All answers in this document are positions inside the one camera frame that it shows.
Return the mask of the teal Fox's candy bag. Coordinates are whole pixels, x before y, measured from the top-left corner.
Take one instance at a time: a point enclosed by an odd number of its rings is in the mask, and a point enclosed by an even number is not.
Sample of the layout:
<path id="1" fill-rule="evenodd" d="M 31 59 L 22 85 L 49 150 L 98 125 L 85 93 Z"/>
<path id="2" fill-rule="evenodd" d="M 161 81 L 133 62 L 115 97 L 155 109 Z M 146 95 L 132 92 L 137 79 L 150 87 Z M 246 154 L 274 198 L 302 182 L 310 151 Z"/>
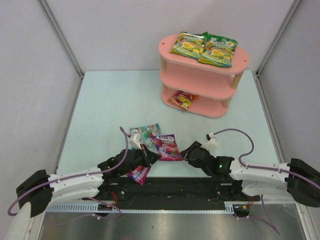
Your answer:
<path id="1" fill-rule="evenodd" d="M 155 123 L 152 125 L 131 128 L 130 132 L 131 134 L 135 132 L 138 132 L 139 134 L 141 134 L 142 136 L 141 142 L 145 144 L 148 148 L 152 148 L 152 147 L 155 147 L 153 137 L 161 135 L 161 128 L 159 123 Z"/>

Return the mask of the green Fox's candy bag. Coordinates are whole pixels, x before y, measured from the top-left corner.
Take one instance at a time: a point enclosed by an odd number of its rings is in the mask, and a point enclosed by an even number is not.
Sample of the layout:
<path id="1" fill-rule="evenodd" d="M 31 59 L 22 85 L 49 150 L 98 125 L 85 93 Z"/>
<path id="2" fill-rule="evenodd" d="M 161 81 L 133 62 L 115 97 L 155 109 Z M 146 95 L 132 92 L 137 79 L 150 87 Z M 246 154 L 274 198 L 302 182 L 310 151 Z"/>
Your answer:
<path id="1" fill-rule="evenodd" d="M 202 35 L 206 37 L 206 42 L 198 62 L 220 68 L 231 68 L 238 42 L 235 39 L 208 32 Z"/>

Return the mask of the purple Fox's berries candy bag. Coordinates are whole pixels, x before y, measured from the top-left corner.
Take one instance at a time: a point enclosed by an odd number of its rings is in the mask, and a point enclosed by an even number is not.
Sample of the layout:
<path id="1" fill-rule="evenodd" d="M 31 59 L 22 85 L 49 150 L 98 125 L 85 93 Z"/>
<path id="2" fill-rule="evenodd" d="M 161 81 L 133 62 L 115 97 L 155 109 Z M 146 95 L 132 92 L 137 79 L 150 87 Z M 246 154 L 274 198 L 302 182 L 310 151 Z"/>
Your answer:
<path id="1" fill-rule="evenodd" d="M 138 184 L 143 185 L 146 181 L 146 178 L 148 176 L 150 169 L 151 169 L 151 166 L 148 166 L 148 167 L 138 166 L 133 171 L 130 171 L 129 173 L 127 173 L 126 176 L 134 180 Z"/>

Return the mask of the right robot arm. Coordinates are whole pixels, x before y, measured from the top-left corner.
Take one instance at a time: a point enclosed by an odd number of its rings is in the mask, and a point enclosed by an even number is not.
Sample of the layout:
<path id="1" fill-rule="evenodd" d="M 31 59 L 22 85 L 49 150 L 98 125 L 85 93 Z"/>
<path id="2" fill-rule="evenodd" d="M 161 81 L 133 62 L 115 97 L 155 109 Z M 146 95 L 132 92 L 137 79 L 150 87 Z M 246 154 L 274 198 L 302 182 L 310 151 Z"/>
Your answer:
<path id="1" fill-rule="evenodd" d="M 213 156 L 197 141 L 183 150 L 181 156 L 214 181 L 228 185 L 233 201 L 238 201 L 240 195 L 267 195 L 291 197 L 307 207 L 320 206 L 320 173 L 301 159 L 255 165 L 233 157 Z"/>

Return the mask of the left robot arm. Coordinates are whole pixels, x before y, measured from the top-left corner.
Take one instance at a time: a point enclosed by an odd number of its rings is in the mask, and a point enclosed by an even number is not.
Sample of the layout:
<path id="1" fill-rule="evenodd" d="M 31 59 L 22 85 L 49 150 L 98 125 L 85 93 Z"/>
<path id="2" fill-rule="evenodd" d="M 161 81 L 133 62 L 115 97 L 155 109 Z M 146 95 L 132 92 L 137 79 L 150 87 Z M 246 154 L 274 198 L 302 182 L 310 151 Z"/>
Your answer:
<path id="1" fill-rule="evenodd" d="M 49 175 L 45 170 L 38 170 L 16 188 L 16 202 L 20 209 L 30 203 L 32 218 L 52 204 L 96 197 L 114 179 L 137 167 L 150 167 L 159 159 L 159 154 L 147 148 L 124 149 L 97 166 L 78 173 Z"/>

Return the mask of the orange Fox's fruits candy bag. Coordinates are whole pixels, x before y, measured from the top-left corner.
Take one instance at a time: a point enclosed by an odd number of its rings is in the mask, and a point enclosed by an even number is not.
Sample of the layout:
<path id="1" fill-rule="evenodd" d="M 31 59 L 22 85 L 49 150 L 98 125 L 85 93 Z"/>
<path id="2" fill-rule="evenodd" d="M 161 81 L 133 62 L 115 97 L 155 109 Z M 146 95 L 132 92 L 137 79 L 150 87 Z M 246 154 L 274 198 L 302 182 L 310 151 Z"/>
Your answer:
<path id="1" fill-rule="evenodd" d="M 188 111 L 193 101 L 198 97 L 197 94 L 178 90 L 168 99 L 168 102 L 181 110 Z"/>

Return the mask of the green spring tea candy bag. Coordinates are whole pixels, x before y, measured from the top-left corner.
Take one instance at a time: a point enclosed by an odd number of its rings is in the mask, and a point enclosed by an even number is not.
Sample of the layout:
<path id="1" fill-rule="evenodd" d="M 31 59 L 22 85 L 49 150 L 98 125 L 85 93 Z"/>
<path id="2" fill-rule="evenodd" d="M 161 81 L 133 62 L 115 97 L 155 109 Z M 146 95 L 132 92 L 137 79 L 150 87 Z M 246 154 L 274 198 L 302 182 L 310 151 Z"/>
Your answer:
<path id="1" fill-rule="evenodd" d="M 207 36 L 205 33 L 191 34 L 188 32 L 181 32 L 170 50 L 170 53 L 198 60 L 204 51 L 206 42 Z"/>

